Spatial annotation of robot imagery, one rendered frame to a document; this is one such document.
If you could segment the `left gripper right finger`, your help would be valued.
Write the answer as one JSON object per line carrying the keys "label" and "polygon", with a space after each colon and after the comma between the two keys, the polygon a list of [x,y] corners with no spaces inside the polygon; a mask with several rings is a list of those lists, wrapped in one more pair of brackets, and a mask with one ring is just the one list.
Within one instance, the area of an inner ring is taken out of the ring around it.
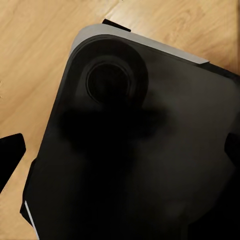
{"label": "left gripper right finger", "polygon": [[224,151],[240,173],[240,135],[229,133],[227,135]]}

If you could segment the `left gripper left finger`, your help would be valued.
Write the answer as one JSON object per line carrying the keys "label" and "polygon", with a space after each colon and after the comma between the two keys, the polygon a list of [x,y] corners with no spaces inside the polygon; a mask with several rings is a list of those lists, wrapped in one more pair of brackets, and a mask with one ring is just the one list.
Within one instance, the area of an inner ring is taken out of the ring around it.
{"label": "left gripper left finger", "polygon": [[26,153],[21,133],[0,138],[0,193]]}

